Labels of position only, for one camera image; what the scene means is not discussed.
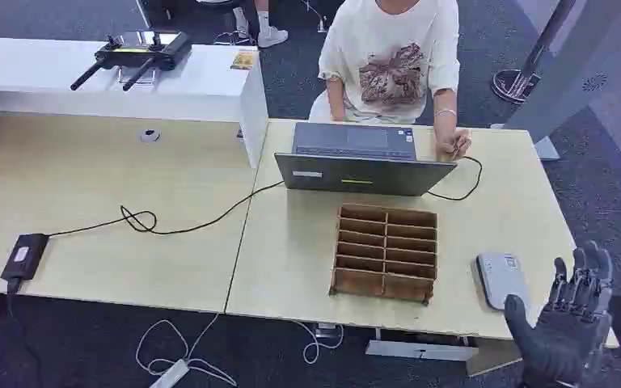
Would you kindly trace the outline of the person's left hand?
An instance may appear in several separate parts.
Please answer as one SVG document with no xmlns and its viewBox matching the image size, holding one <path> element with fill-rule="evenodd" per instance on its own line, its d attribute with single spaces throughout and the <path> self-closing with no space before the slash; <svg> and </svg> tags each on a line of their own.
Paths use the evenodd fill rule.
<svg viewBox="0 0 621 388">
<path fill-rule="evenodd" d="M 439 162 L 453 162 L 463 158 L 471 146 L 467 129 L 436 130 L 436 155 Z"/>
</svg>

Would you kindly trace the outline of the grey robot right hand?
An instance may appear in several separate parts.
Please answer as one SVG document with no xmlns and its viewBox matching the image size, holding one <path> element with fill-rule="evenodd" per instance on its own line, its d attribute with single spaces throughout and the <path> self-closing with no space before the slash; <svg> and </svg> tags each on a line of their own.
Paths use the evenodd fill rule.
<svg viewBox="0 0 621 388">
<path fill-rule="evenodd" d="M 612 324 L 613 262 L 589 240 L 572 253 L 574 266 L 554 261 L 555 275 L 535 325 L 523 300 L 510 294 L 504 316 L 522 356 L 520 387 L 578 387 L 598 368 Z"/>
</svg>

